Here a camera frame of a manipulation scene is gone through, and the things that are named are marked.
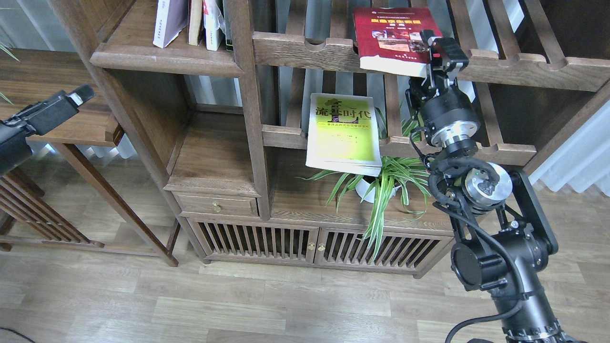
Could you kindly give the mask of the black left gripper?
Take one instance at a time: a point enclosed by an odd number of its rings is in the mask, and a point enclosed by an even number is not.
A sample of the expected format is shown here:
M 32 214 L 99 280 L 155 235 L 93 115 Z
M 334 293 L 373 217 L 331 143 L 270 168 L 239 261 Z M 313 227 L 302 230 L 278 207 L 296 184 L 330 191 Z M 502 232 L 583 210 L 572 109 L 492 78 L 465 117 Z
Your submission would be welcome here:
M 78 107 L 95 96 L 94 90 L 83 84 L 74 91 L 59 91 L 48 99 L 26 107 L 19 113 L 19 124 L 0 124 L 0 175 L 4 176 L 32 156 L 26 139 L 44 135 L 79 112 Z

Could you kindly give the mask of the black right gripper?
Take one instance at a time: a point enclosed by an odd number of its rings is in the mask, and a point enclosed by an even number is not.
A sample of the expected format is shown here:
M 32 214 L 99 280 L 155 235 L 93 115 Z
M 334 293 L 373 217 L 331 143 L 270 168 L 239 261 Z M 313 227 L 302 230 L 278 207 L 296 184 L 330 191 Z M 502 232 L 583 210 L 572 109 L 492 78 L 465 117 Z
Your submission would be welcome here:
M 481 127 L 470 98 L 456 85 L 456 77 L 467 67 L 469 59 L 455 39 L 436 36 L 431 29 L 420 34 L 428 47 L 430 62 L 426 79 L 409 80 L 406 100 L 410 113 L 428 129 L 426 140 L 431 146 L 447 147 L 468 140 Z

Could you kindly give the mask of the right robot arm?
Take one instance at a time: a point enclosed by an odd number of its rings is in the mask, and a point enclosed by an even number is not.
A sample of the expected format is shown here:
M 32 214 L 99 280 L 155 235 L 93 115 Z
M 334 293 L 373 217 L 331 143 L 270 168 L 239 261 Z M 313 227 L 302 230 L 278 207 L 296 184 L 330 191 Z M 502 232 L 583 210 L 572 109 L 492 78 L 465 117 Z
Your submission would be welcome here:
M 488 291 L 498 311 L 458 323 L 445 341 L 465 326 L 501 321 L 508 343 L 575 343 L 538 278 L 559 246 L 528 177 L 475 158 L 480 123 L 456 81 L 468 58 L 453 38 L 430 29 L 420 37 L 427 76 L 410 80 L 406 98 L 423 139 L 440 149 L 420 158 L 434 206 L 450 217 L 451 269 L 467 291 Z

